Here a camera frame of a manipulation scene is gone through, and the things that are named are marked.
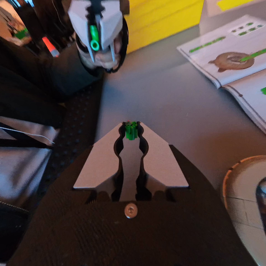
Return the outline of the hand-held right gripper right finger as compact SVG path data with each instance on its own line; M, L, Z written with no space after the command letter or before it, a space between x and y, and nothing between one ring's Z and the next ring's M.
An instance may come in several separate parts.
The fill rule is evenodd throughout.
M136 200L150 201L157 191L187 189L189 184L167 141L142 122L137 122L142 152L136 180Z

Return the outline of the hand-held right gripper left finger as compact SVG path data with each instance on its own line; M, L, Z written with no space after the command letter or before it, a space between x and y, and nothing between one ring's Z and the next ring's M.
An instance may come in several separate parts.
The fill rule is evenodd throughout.
M120 200L124 180L120 153L124 137L125 122L122 122L93 145L74 189L104 191L112 201Z

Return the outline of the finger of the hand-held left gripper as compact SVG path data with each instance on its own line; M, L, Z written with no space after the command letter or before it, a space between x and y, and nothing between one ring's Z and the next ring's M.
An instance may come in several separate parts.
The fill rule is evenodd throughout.
M99 20L100 41L103 51L110 47L113 61L115 61L114 39L122 30L123 15L119 1L100 1L103 11Z
M90 25L96 25L96 14L98 11L98 1L71 1L68 15L72 26L80 42L85 46L92 62L95 62L95 52L90 46L91 35Z

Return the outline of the green curved tube piece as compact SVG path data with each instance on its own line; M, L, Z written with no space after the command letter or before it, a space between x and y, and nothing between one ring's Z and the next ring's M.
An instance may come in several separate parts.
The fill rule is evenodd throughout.
M90 25L89 29L91 35L90 46L92 50L97 52L100 49L98 28L96 25Z

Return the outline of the green round brick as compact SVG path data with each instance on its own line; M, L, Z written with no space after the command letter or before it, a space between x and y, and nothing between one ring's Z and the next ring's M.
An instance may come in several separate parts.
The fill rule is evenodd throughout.
M135 140L138 138L138 125L136 121L126 121L125 122L125 133L126 138L129 140Z

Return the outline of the yellow plastic bin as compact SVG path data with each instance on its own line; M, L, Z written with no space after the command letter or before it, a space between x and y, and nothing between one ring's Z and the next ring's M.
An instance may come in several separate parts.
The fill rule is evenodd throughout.
M130 0L127 54L198 25L204 0Z

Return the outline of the person's left forearm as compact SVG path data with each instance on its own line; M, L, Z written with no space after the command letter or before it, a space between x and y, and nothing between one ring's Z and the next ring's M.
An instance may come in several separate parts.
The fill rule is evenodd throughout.
M89 54L80 50L76 43L65 48L59 57L46 64L51 88L62 99L100 80L103 73L104 68L95 65Z

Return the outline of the grey desk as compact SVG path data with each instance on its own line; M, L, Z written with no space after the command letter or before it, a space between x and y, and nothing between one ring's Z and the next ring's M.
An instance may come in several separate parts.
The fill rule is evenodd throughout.
M265 155L265 134L177 51L199 35L194 26L141 48L126 56L117 73L105 75L95 141L120 122L141 121L219 191L231 166Z

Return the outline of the person's left hand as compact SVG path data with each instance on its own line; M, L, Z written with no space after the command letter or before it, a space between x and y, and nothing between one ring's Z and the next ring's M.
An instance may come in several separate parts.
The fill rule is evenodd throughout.
M112 57L112 52L99 52L95 55L95 63L105 69L116 69L119 65L121 56L120 50L122 48L121 36L118 36L114 40L114 60Z

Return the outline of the orange traffic cone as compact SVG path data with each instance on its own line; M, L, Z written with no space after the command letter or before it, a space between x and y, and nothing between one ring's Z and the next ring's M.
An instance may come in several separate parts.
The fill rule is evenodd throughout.
M46 36L42 37L42 41L44 42L44 44L46 45L47 49L49 50L49 52L53 57L59 57L60 55L59 51L55 48L55 46L49 41L49 39Z

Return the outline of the black studded mat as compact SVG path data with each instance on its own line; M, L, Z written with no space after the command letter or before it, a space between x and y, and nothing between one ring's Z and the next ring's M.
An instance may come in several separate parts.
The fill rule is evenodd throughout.
M49 186L87 148L94 144L104 78L71 96L66 115L48 160L36 199L40 201Z

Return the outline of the grey garment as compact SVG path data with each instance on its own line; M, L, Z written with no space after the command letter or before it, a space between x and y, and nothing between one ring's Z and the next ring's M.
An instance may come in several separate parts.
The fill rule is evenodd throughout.
M59 129L1 116L0 198L22 208L36 192Z

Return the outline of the round tan-rimmed model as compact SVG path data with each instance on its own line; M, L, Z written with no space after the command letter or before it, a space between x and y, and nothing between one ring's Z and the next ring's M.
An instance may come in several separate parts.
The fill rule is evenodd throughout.
M257 265L266 265L266 156L240 160L226 173L221 198L242 243Z

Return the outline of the instruction booklet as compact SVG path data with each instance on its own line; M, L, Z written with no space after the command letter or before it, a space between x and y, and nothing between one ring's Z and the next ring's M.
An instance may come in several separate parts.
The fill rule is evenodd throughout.
M217 89L224 88L266 131L266 21L244 15L177 47Z

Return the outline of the yellow sticky note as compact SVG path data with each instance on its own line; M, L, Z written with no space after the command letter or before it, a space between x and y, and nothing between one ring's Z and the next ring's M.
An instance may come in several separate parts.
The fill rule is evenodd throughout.
M217 2L217 6L221 9L221 11L227 11L253 1L254 0L221 0Z

